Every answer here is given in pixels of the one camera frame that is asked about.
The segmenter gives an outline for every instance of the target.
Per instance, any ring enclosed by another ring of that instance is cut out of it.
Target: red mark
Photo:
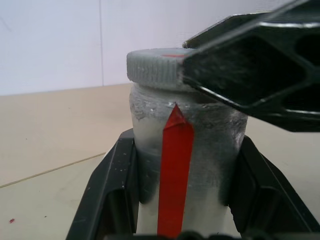
[[[182,229],[194,129],[175,105],[162,138],[157,234],[176,238]]]
[[[164,54],[164,57],[172,57],[172,58],[183,58],[185,55],[183,54]]]

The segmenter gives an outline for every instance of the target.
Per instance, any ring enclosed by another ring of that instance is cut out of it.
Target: red speck
[[[183,54],[164,54],[164,57],[172,57],[172,58],[183,58],[185,55]]]

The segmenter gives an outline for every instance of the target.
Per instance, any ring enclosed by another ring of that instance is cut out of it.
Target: scratch
[[[8,32],[12,32],[12,29],[8,26],[6,21],[0,16],[0,22],[4,25],[5,29],[8,30]]]

